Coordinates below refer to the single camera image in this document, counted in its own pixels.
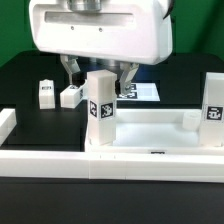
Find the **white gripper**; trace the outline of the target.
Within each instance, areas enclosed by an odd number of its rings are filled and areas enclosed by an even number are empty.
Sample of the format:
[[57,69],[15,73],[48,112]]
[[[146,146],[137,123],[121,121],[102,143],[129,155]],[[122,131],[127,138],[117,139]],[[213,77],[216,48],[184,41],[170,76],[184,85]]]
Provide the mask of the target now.
[[116,60],[123,73],[115,92],[127,95],[139,64],[170,56],[173,6],[174,0],[30,0],[29,19],[39,50],[65,54],[70,85],[84,84],[77,56]]

